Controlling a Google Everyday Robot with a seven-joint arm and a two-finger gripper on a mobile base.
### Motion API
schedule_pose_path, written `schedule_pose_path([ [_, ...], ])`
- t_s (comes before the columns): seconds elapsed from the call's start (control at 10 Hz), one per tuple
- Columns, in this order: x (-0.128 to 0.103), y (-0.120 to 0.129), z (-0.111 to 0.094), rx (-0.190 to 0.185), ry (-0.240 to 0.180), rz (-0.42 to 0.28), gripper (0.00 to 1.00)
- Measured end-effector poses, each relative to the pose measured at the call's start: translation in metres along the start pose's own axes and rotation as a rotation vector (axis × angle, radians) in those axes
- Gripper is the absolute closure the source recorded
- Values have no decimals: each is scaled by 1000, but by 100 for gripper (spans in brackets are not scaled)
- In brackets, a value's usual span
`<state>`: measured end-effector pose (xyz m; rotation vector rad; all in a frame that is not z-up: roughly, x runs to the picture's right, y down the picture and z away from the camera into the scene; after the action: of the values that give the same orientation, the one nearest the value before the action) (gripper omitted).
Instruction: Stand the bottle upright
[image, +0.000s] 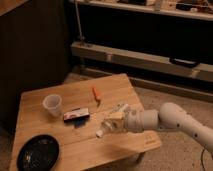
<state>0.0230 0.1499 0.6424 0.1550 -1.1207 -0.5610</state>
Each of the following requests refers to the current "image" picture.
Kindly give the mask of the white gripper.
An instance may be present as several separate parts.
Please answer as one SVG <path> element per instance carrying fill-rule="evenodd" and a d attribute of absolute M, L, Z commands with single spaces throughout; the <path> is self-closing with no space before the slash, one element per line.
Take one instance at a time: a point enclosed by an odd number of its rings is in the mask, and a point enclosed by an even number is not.
<path fill-rule="evenodd" d="M 121 123 L 124 119 L 122 112 L 111 113 L 106 117 L 109 122 Z M 158 128 L 158 111 L 156 109 L 152 110 L 131 110 L 125 115 L 124 127 L 119 127 L 117 125 L 112 125 L 110 132 L 114 134 L 126 133 L 142 133 L 145 130 L 156 130 Z"/>

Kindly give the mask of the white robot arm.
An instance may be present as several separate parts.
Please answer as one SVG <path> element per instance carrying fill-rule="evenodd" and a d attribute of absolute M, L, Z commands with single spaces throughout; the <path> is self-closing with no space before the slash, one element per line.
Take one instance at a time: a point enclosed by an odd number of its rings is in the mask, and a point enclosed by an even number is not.
<path fill-rule="evenodd" d="M 111 132 L 141 133 L 146 130 L 177 130 L 192 137 L 213 155 L 213 129 L 198 122 L 175 103 L 164 103 L 159 110 L 132 110 L 110 113 L 106 118 Z"/>

